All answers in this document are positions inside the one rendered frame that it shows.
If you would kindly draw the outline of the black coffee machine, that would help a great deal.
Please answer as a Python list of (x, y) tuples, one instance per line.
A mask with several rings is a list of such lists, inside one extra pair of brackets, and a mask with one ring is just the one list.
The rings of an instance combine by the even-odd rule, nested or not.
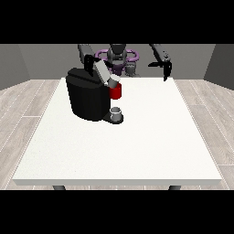
[(101, 82), (96, 70), (91, 76), (85, 69), (73, 68), (68, 72), (66, 83), (70, 105), (73, 113), (81, 119), (98, 122), (104, 120), (112, 124), (120, 124), (111, 120), (111, 98), (108, 85)]

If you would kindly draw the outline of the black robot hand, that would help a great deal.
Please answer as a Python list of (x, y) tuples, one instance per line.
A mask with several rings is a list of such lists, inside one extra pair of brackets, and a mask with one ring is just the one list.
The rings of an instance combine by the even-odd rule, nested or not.
[(99, 59), (93, 57), (92, 55), (86, 55), (84, 57), (84, 69), (91, 75), (93, 76), (93, 64), (95, 62), (98, 62)]
[(172, 71), (172, 62), (171, 61), (159, 61), (152, 62), (149, 64), (149, 67), (160, 67), (164, 69), (164, 81), (167, 81), (168, 77), (171, 75)]

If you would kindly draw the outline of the red pod holder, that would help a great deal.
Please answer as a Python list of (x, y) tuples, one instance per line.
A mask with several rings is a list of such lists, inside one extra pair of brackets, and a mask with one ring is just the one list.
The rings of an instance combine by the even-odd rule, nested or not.
[(109, 88), (110, 98), (113, 100), (118, 100), (122, 97), (122, 84), (118, 83), (115, 88)]

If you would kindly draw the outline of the small grey coffee pod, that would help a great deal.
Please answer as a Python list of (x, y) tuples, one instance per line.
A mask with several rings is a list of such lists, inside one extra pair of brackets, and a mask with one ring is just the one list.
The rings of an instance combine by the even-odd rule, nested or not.
[(134, 62), (128, 62), (125, 65), (125, 75), (133, 77), (135, 75), (136, 64)]

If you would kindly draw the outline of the small grey cup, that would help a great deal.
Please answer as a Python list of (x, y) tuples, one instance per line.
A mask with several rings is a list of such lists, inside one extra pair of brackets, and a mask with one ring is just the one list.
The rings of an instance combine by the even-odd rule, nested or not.
[(118, 122), (122, 118), (122, 110), (119, 107), (112, 107), (110, 109), (111, 120)]

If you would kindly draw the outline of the pale grey machine lid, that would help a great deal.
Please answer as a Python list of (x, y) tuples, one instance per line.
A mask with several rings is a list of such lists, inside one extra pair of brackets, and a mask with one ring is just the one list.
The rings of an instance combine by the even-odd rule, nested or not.
[(94, 63), (94, 68), (96, 69), (101, 81), (104, 84), (107, 84), (109, 88), (114, 89), (118, 82), (121, 80), (121, 78), (115, 74), (111, 74), (104, 61), (100, 60), (99, 62), (95, 62)]

